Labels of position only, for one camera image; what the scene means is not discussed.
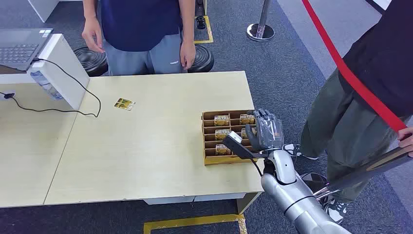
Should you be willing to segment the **person's hand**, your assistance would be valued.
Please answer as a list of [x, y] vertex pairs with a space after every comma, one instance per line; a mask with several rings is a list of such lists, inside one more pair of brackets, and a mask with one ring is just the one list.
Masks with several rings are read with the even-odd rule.
[[413, 145], [413, 128], [407, 127], [398, 131], [398, 145], [400, 148], [405, 148]]

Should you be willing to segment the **person's left hand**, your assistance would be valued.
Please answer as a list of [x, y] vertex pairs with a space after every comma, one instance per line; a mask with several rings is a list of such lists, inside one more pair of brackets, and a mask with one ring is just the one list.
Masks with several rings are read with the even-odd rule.
[[183, 40], [180, 48], [181, 65], [184, 70], [189, 69], [195, 60], [196, 49], [192, 40]]

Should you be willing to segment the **person's right hand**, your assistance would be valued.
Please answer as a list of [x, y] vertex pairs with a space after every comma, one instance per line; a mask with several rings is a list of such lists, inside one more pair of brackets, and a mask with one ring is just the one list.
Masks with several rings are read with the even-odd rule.
[[94, 52], [104, 53], [102, 31], [96, 16], [85, 18], [82, 37], [88, 48]]

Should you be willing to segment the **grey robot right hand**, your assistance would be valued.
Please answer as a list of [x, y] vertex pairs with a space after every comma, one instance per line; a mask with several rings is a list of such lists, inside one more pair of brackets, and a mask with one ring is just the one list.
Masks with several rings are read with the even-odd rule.
[[260, 108], [250, 110], [249, 115], [255, 117], [256, 133], [252, 131], [250, 124], [245, 125], [245, 133], [256, 151], [280, 149], [284, 144], [282, 122], [268, 110]]

